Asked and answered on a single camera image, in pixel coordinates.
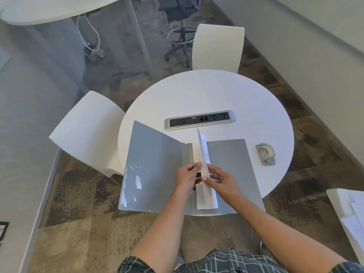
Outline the person's right hand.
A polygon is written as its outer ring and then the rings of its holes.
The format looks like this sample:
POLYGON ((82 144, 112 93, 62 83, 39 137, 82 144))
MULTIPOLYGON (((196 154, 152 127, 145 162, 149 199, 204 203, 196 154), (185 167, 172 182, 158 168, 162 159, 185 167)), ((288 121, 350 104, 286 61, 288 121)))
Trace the person's right hand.
POLYGON ((212 187, 217 194, 232 208, 243 205, 247 202, 234 176, 219 167, 207 164, 211 179, 220 182, 219 187, 212 187))

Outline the person's left hand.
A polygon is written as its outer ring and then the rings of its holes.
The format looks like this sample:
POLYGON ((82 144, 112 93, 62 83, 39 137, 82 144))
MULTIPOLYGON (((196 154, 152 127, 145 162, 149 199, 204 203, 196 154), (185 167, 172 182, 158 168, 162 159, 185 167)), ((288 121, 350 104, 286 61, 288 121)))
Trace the person's left hand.
POLYGON ((200 171, 189 171, 186 165, 177 169, 176 187, 189 195, 193 187, 202 182, 200 171))

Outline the white paper stack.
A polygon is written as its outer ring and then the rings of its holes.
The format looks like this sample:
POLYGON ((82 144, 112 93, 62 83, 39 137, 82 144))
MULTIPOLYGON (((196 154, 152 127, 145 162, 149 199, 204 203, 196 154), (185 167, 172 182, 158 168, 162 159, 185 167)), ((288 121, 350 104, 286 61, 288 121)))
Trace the white paper stack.
MULTIPOLYGON (((209 151, 207 147, 206 137, 197 128, 199 146, 200 146, 200 161, 202 163, 201 176, 210 178, 210 172, 207 164, 210 164, 209 151)), ((198 210, 217 209, 218 202, 216 192, 213 188, 201 181, 196 185, 196 198, 198 210)))

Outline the person's right forearm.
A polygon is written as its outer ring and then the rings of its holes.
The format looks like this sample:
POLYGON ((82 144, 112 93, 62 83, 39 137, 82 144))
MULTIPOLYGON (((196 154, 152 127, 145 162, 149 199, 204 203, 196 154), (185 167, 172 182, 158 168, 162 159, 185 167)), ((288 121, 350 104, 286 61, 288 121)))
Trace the person's right forearm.
POLYGON ((346 259, 307 235, 284 224, 242 193, 224 197, 242 216, 277 262, 290 273, 329 273, 346 259))

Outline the person's left forearm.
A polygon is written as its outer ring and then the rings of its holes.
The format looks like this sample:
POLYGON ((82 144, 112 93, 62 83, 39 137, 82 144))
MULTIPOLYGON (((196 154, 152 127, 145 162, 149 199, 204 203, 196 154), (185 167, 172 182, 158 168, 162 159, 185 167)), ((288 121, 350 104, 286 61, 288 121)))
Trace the person's left forearm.
POLYGON ((172 273, 180 248, 186 202, 191 188, 178 185, 152 226, 131 251, 156 273, 172 273))

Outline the silver power outlet strip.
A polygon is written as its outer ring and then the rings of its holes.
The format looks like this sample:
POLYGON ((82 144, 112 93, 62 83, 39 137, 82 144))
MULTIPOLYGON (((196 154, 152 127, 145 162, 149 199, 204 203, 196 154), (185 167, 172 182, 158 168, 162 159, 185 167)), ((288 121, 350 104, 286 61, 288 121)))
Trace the silver power outlet strip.
POLYGON ((232 110, 218 111, 208 114, 196 114, 167 118, 165 120, 165 130, 171 131, 184 128, 195 128, 215 124, 225 124, 235 122, 236 116, 232 110))

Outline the grey hole punch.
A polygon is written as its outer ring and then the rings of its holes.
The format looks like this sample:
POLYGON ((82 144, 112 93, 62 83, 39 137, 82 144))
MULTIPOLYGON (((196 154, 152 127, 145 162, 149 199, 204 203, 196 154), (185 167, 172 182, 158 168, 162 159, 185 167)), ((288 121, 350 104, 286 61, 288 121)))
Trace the grey hole punch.
POLYGON ((273 166, 276 164, 275 151, 271 145, 260 143, 256 145, 256 150, 263 166, 273 166))

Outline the plaid shirt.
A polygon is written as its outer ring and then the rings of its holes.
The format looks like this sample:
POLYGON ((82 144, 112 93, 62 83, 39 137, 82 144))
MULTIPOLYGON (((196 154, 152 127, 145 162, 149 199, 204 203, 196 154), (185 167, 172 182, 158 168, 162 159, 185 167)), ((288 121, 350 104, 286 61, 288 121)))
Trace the plaid shirt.
MULTIPOLYGON (((137 257, 127 257, 117 273, 156 273, 137 257)), ((198 261, 182 264, 173 273, 288 273, 265 254, 255 255, 236 249, 214 249, 198 261)), ((342 262, 329 273, 364 273, 364 267, 355 262, 342 262)))

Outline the white curved chair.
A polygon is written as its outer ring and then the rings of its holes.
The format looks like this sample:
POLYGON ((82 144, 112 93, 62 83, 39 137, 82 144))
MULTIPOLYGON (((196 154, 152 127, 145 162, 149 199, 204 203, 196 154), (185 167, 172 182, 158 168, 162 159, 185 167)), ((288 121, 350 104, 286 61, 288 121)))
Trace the white curved chair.
POLYGON ((192 69, 238 73, 244 38, 244 27, 199 24, 193 41, 192 69))
POLYGON ((66 114, 49 139, 61 150, 107 177, 123 175, 118 135, 125 112, 107 97, 89 91, 66 114))

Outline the white side table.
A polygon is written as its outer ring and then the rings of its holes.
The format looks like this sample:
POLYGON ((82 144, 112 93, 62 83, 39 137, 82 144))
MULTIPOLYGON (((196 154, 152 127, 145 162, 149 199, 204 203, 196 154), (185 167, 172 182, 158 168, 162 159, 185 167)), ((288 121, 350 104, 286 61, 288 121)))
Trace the white side table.
POLYGON ((358 258, 359 263, 364 266, 364 254, 363 252, 361 252, 360 248, 358 247, 358 244, 356 243, 356 241, 353 239, 353 237, 351 236, 351 234, 349 233, 348 229, 344 226, 344 223, 341 221, 341 217, 343 216, 343 208, 342 208, 342 203, 343 203, 343 197, 344 197, 344 193, 347 189, 342 189, 342 188, 336 188, 336 189, 328 189, 326 191, 331 204, 334 207, 334 210, 341 222, 341 225, 348 237, 348 240, 358 258))

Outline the grey floor power box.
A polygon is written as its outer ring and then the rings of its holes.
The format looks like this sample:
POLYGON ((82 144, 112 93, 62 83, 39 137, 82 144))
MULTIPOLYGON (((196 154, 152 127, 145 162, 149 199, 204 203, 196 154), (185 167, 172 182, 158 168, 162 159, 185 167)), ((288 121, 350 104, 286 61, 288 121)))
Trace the grey floor power box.
POLYGON ((84 54, 90 61, 96 61, 97 59, 105 58, 105 51, 103 49, 97 49, 96 45, 87 43, 84 48, 84 54))

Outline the loose white paper sheets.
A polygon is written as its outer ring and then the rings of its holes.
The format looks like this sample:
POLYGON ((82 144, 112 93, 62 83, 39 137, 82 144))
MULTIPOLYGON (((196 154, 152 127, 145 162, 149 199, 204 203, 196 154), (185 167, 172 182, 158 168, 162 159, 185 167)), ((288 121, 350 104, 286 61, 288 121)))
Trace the loose white paper sheets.
POLYGON ((346 190, 341 221, 364 254, 364 192, 346 190))

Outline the black office chair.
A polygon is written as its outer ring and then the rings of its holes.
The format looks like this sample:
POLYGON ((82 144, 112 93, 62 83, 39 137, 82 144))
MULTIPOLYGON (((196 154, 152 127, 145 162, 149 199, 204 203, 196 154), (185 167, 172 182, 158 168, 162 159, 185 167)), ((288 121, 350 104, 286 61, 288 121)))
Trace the black office chair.
POLYGON ((199 11, 201 4, 202 0, 161 0, 158 10, 166 13, 168 23, 180 22, 180 27, 173 29, 167 35, 167 39, 171 43, 172 48, 164 54, 166 62, 170 61, 172 54, 182 49, 186 59, 186 67, 190 68, 188 48, 193 47, 194 37, 186 39, 186 35, 195 35, 197 28, 185 26, 184 20, 199 11))

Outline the white desk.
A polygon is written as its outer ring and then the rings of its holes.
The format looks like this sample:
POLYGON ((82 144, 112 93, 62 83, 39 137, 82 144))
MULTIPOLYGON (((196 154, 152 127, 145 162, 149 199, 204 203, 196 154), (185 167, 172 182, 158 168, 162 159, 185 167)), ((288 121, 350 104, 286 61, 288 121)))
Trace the white desk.
MULTIPOLYGON (((63 57, 55 52, 49 42, 36 30, 35 26, 87 14, 94 10, 105 10, 105 13, 101 13, 103 17, 100 19, 100 27, 104 30, 104 39, 112 51, 118 66, 120 68, 128 68, 130 67, 130 61, 120 37, 116 33, 116 29, 112 26, 108 11, 108 6, 117 1, 119 0, 11 0, 11 4, 0 14, 0 19, 13 26, 24 26, 25 30, 43 48, 45 54, 61 68, 80 91, 86 94, 89 90, 81 81, 81 78, 77 77, 63 57)), ((131 0, 123 0, 123 2, 143 51, 148 72, 156 79, 156 72, 153 68, 132 2, 131 0)))

